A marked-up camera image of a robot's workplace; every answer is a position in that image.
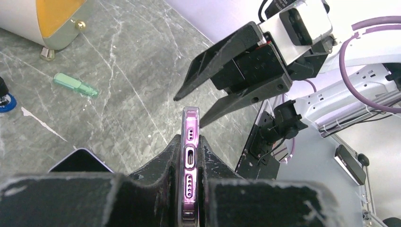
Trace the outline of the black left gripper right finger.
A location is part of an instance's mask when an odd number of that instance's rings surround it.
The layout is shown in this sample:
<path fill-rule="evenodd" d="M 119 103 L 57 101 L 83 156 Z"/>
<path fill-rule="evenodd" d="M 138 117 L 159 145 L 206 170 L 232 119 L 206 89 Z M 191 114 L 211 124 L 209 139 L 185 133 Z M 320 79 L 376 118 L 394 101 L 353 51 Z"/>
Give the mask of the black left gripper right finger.
<path fill-rule="evenodd" d="M 199 140 L 202 227 L 340 227 L 335 196 L 310 181 L 245 179 Z"/>

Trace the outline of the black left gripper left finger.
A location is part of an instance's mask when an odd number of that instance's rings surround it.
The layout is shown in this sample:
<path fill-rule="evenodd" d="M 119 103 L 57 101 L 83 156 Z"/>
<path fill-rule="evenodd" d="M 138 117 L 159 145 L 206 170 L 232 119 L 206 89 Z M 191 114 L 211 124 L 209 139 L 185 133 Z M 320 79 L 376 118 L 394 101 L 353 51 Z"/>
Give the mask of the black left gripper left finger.
<path fill-rule="evenodd" d="M 143 167 L 110 172 L 18 174 L 0 179 L 3 227 L 174 227 L 181 137 Z"/>

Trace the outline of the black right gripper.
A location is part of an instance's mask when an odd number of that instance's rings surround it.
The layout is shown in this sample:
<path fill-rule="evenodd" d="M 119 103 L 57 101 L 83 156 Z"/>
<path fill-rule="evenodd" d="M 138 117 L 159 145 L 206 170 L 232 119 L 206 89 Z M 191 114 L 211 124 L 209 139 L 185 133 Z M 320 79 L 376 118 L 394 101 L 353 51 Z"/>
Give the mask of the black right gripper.
<path fill-rule="evenodd" d="M 251 21 L 192 60 L 174 101 L 183 99 L 210 78 L 216 89 L 229 94 L 204 114 L 200 119 L 201 128 L 226 114 L 288 92 L 292 80 L 315 78 L 328 57 L 327 52 L 318 53 L 314 46 L 285 66 L 269 45 L 244 53 L 256 47 L 262 37 L 258 25 Z M 283 74 L 284 66 L 289 76 Z"/>

